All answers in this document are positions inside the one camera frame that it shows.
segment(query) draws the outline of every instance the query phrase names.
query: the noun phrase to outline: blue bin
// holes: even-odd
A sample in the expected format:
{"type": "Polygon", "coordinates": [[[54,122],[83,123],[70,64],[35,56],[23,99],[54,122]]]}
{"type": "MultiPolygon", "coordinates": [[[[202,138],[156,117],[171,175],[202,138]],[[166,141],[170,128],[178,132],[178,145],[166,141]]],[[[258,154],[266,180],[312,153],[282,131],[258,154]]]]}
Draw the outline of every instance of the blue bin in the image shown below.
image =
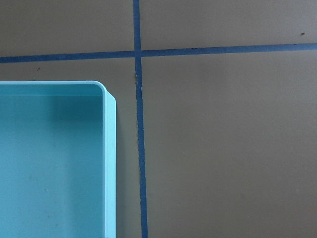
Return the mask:
{"type": "Polygon", "coordinates": [[[0,237],[115,238],[115,99],[101,83],[0,82],[0,237]]]}

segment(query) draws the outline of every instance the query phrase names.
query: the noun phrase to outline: blue tape line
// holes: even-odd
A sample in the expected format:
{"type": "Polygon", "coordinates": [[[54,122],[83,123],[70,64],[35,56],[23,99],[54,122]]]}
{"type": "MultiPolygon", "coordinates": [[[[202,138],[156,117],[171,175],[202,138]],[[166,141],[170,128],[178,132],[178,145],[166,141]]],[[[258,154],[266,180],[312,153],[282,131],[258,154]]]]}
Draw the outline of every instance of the blue tape line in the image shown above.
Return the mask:
{"type": "Polygon", "coordinates": [[[0,63],[56,61],[56,60],[92,60],[92,59],[132,58],[132,57],[134,57],[134,51],[116,51],[116,52],[0,57],[0,63]]]}
{"type": "Polygon", "coordinates": [[[317,43],[144,50],[142,57],[317,50],[317,43]]]}
{"type": "Polygon", "coordinates": [[[141,59],[141,30],[140,30],[140,2],[133,0],[133,26],[134,26],[134,59],[135,74],[137,77],[135,89],[137,97],[138,121],[138,148],[140,168],[140,206],[141,206],[141,233],[142,238],[148,238],[148,212],[147,188],[144,150],[144,124],[143,124],[143,98],[142,98],[142,59],[141,59]]]}

